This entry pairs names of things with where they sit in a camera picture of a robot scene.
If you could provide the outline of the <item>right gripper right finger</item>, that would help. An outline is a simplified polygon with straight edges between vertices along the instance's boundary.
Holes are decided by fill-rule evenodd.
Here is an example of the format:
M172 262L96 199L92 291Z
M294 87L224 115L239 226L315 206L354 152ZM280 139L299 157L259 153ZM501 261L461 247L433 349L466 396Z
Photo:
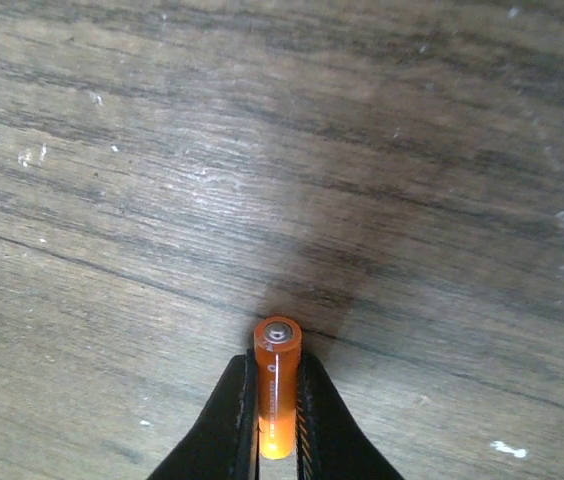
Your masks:
M360 429L318 357L301 354L296 401L297 477L389 480L402 475Z

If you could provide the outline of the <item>orange AAA battery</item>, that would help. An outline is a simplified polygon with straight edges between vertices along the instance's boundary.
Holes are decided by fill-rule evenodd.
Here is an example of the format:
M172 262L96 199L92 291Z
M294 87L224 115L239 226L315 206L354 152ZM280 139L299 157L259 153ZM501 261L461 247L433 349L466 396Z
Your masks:
M284 459L295 448L302 331L295 321L274 316L256 326L253 338L258 370L259 452L270 460Z

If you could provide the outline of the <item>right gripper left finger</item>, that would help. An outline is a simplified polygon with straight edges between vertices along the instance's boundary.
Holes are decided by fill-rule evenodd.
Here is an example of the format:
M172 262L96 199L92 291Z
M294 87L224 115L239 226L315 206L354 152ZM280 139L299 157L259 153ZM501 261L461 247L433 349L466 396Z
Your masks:
M148 479L257 479L257 380L252 352L231 358L191 429Z

